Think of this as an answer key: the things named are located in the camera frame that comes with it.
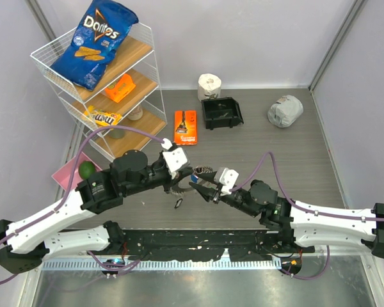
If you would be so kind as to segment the blue tag key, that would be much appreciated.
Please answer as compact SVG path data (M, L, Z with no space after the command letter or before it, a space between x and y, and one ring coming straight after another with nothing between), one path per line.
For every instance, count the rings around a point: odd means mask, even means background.
M194 174L191 175L191 181L192 182L197 183L198 180L199 180L199 178L196 175L194 175Z

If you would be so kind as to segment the keys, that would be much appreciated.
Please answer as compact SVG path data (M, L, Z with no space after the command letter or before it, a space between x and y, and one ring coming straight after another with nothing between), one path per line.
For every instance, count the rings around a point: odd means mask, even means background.
M213 104L210 117L212 119L226 118L232 114L233 112L228 104L219 102Z

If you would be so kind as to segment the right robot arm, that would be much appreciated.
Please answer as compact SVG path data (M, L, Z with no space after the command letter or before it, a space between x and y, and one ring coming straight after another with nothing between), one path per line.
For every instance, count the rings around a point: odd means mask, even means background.
M281 197L261 180L252 180L249 189L236 188L237 172L223 169L201 176L210 187L190 183L207 202L223 202L258 217L259 223L278 232L276 243L285 252L312 246L346 246L370 251L384 259L384 203L371 209L339 209L303 203Z

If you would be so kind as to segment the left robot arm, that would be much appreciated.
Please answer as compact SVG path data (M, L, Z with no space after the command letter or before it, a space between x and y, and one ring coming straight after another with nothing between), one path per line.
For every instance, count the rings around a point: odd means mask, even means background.
M156 187L169 192L192 172L181 148L162 151L153 164L148 163L143 152L129 150L109 169L80 182L66 200L18 222L0 220L0 240L4 244L0 266L20 274L57 256L88 250L115 255L124 246L124 235L117 223L108 221L88 230L68 231L67 227L122 205L130 195Z

